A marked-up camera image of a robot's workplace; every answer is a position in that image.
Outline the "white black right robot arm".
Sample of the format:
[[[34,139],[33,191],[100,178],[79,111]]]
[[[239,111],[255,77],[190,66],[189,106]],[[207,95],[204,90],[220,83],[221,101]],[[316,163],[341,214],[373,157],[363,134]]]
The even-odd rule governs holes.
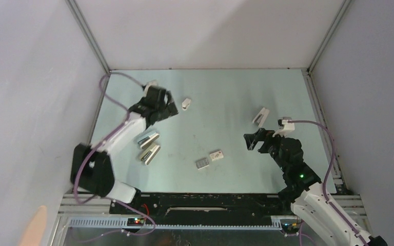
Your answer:
[[[258,152],[269,154],[282,170],[286,184],[278,193],[282,213],[300,217],[327,245],[387,244],[381,236],[372,236],[358,225],[326,191],[320,177],[304,161],[298,139],[264,128],[243,137],[248,150],[254,150],[261,142]]]

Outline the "grey staple strip block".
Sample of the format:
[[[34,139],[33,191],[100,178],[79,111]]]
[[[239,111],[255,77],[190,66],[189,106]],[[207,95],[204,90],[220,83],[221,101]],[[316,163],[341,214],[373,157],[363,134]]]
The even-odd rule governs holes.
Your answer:
[[[200,159],[196,161],[195,165],[198,170],[206,168],[209,166],[209,160],[207,158]]]

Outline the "white small stapler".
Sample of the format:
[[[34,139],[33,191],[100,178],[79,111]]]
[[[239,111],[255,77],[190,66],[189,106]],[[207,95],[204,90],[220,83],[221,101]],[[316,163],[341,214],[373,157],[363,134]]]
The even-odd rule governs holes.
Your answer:
[[[192,100],[190,98],[184,99],[182,102],[182,110],[186,111],[189,108],[191,102]]]

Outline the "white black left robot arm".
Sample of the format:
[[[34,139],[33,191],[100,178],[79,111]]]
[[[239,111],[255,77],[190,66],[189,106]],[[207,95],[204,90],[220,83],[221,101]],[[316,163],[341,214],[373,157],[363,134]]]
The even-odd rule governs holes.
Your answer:
[[[129,109],[124,120],[95,145],[74,148],[70,181],[78,188],[102,198],[122,202],[128,213],[141,209],[138,189],[115,178],[113,157],[156,122],[178,114],[171,92],[156,85],[143,86],[143,97]]]

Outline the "white staple box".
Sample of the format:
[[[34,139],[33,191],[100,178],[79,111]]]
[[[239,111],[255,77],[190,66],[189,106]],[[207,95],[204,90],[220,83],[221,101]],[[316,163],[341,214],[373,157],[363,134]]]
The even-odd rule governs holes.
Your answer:
[[[213,151],[209,154],[211,161],[217,161],[224,158],[224,154],[221,150]]]

